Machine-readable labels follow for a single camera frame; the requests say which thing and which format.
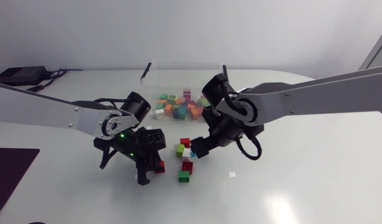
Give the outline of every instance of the toy block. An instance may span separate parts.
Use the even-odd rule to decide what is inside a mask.
[[[165,104],[163,104],[163,103],[158,103],[158,104],[156,104],[156,109],[157,109],[157,110],[159,110],[159,109],[163,109],[163,108],[165,108]]]
[[[175,99],[176,99],[176,96],[175,96],[175,95],[170,95],[170,96],[167,98],[167,103],[173,105]]]
[[[199,106],[199,107],[203,107],[203,99],[204,99],[204,98],[199,98],[199,99],[197,100],[197,106]]]
[[[184,98],[185,98],[185,102],[186,102],[186,103],[188,103],[189,101],[191,101],[191,96],[190,96],[190,95],[185,95]]]
[[[188,113],[191,113],[191,110],[192,110],[192,109],[195,109],[195,106],[189,103],[189,104],[187,105],[187,112],[188,112]]]
[[[190,182],[190,171],[179,171],[179,183],[188,183]]]
[[[185,111],[184,112],[180,111],[179,119],[185,119]]]
[[[183,152],[184,152],[184,145],[183,144],[177,145],[177,150],[176,150],[177,158],[182,158]]]
[[[193,162],[185,162],[183,161],[183,164],[181,166],[181,170],[182,171],[190,171],[190,175],[192,174],[192,166],[193,166]]]
[[[172,112],[173,112],[173,118],[178,119],[179,118],[179,107],[174,107],[173,106]]]
[[[180,139],[180,144],[183,144],[184,147],[189,148],[190,147],[190,138]]]
[[[202,113],[203,113],[203,107],[197,107],[196,109],[197,109],[197,111],[198,111],[198,116],[202,116]]]
[[[191,157],[195,157],[195,156],[197,156],[197,154],[194,153],[194,152],[192,151],[192,149],[191,149]]]
[[[166,116],[172,115],[173,105],[166,105],[164,111]]]
[[[191,149],[184,148],[182,159],[185,162],[189,162],[191,158]]]
[[[203,107],[210,106],[209,101],[206,98],[202,98]]]
[[[181,103],[184,103],[184,98],[183,98],[183,97],[180,97],[180,98],[178,98],[178,99],[175,99],[175,100],[174,100],[174,103],[177,104],[177,105],[179,105],[179,104],[181,104]]]
[[[158,100],[158,103],[163,103],[166,106],[166,100]]]
[[[159,165],[161,165],[162,169],[161,170],[155,170],[154,172],[156,174],[159,174],[161,172],[165,172],[165,162],[164,161],[159,161]]]
[[[166,118],[165,111],[163,109],[155,110],[155,115],[158,119]]]
[[[199,118],[197,109],[191,109],[192,119],[197,120]]]
[[[162,94],[161,97],[159,97],[160,100],[167,100],[167,94]]]
[[[189,104],[192,104],[192,105],[194,105],[195,107],[198,106],[198,103],[195,102],[194,100],[189,101]]]

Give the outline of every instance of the power adapter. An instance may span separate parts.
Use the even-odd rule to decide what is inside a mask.
[[[44,66],[8,68],[0,74],[0,83],[9,86],[38,85],[45,79]]]

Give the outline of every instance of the black mat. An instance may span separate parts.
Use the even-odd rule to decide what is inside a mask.
[[[39,149],[0,148],[0,210],[38,153]]]

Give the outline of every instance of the white block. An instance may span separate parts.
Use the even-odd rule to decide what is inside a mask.
[[[191,158],[191,149],[184,148],[183,161],[190,162],[190,158]]]
[[[155,110],[156,118],[166,118],[165,111],[163,109]]]

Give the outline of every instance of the black cable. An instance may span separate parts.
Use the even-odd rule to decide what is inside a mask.
[[[232,110],[234,110],[234,111],[236,111],[236,112],[238,112],[238,113],[244,115],[244,112],[242,112],[242,109],[239,108],[239,107],[237,107],[237,106],[231,101],[230,96],[228,96],[228,90],[227,90],[227,87],[224,85],[224,83],[221,82],[220,85],[221,85],[221,89],[222,89],[222,91],[223,91],[224,100],[226,101],[226,103],[228,104],[228,106],[229,106]]]
[[[45,87],[51,85],[55,79],[62,77],[65,73],[67,73],[69,71],[83,71],[83,70],[81,70],[81,69],[61,69],[60,68],[57,71],[46,72],[46,73],[44,73],[44,76],[47,77],[46,79],[51,79],[48,83],[46,83],[44,85],[33,86],[31,88],[28,88],[27,90],[32,91],[34,93],[36,93],[40,90],[43,90]]]
[[[100,98],[95,100],[94,102],[101,103],[101,102],[117,102],[117,103],[125,103],[131,101],[131,99],[112,99],[112,98]]]
[[[260,146],[260,143],[258,141],[258,139],[256,139],[256,137],[254,137],[253,139],[251,139],[252,143],[256,146],[256,148],[258,149],[258,155],[257,156],[252,156],[250,154],[248,154],[242,147],[242,144],[241,144],[241,141],[239,138],[237,138],[235,140],[236,142],[236,145],[238,146],[238,148],[240,149],[240,151],[242,152],[242,154],[244,154],[248,159],[251,159],[251,160],[258,160],[261,156],[261,152],[262,152],[262,149],[261,149],[261,146]]]
[[[129,101],[131,101],[131,99],[100,98],[100,99],[95,100],[94,102],[97,102],[97,103],[110,102],[112,104],[112,106],[114,107],[114,109],[118,110],[118,107],[116,106],[115,102],[125,103],[125,102],[129,102]]]

